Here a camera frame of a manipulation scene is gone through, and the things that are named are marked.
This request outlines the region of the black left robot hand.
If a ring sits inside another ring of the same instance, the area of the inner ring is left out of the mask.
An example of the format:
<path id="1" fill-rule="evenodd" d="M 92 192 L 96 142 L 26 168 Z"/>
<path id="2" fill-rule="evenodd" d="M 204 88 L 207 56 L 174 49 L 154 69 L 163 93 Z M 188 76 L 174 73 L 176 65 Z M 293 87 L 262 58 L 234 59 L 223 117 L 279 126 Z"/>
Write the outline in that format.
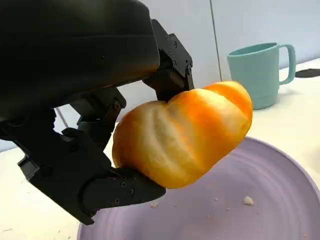
<path id="1" fill-rule="evenodd" d="M 142 81 L 168 101 L 194 88 L 193 61 L 137 0 L 0 3 L 0 138 L 25 154 L 25 178 L 85 225 L 97 211 L 153 201 L 166 190 L 104 154 Z"/>

